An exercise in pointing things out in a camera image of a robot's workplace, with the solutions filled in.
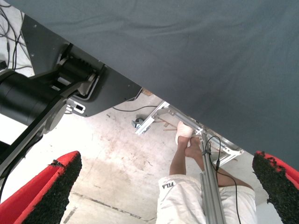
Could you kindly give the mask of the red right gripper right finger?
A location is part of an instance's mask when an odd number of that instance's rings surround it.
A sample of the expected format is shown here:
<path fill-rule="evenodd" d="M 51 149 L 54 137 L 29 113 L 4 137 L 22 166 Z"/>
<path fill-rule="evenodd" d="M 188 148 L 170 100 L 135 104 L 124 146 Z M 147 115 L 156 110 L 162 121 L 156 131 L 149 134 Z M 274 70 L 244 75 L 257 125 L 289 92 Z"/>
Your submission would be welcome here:
<path fill-rule="evenodd" d="M 264 151 L 256 151 L 252 161 L 254 174 L 268 194 L 284 224 L 299 222 L 299 172 L 283 160 Z"/>

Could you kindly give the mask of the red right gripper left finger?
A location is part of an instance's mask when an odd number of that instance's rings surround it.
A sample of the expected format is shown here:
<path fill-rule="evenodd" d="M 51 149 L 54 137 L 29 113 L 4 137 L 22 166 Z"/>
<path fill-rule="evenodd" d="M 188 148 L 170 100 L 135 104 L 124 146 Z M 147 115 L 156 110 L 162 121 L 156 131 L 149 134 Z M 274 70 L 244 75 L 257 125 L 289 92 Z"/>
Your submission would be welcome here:
<path fill-rule="evenodd" d="M 73 151 L 53 160 L 38 175 L 0 204 L 2 224 L 58 224 L 70 191 L 82 169 L 81 154 Z"/>

